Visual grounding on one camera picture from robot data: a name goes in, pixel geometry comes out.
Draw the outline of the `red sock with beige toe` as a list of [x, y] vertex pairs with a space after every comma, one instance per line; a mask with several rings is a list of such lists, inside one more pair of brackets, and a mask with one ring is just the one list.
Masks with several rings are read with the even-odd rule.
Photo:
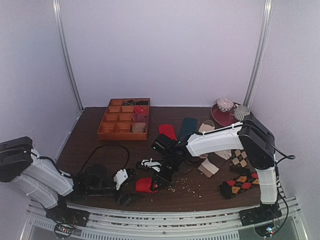
[[136, 181], [135, 191], [138, 193], [156, 193], [150, 191], [151, 177], [141, 178]]

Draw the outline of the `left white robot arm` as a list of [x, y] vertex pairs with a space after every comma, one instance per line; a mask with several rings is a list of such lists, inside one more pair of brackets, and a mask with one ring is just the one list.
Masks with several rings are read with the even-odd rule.
[[135, 173], [125, 167], [110, 177], [103, 165], [84, 164], [77, 174], [69, 174], [60, 170], [52, 158], [40, 155], [28, 136], [0, 144], [0, 181], [20, 188], [61, 222], [72, 218], [67, 202], [81, 202], [89, 197], [114, 197], [121, 206], [135, 202], [138, 194], [121, 191], [121, 186]]

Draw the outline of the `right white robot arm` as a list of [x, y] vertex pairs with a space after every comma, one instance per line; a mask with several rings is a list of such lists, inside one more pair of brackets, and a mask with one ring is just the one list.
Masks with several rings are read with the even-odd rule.
[[173, 174], [187, 156], [199, 157], [218, 151], [243, 150], [256, 172], [224, 181], [219, 189], [224, 198], [231, 199], [253, 185], [258, 185], [262, 206], [257, 208], [256, 216], [266, 221], [276, 212], [275, 203], [278, 201], [274, 143], [274, 135], [254, 116], [249, 115], [243, 121], [227, 127], [193, 132], [180, 141], [162, 133], [154, 140], [152, 148], [164, 156], [163, 162], [143, 159], [136, 166], [138, 169], [154, 170], [150, 191], [155, 192], [171, 184]]

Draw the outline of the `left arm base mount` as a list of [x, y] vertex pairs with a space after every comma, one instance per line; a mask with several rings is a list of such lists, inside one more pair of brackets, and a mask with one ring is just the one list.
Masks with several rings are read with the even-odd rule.
[[77, 227], [86, 227], [90, 213], [74, 208], [44, 209], [46, 217], [55, 222], [54, 234], [60, 239], [66, 239], [74, 234]]

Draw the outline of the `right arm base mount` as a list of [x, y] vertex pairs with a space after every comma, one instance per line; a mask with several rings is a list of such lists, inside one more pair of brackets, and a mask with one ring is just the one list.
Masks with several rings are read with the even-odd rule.
[[279, 204], [260, 204], [239, 212], [242, 226], [254, 225], [254, 231], [259, 237], [272, 237], [278, 230], [275, 220], [282, 216]]

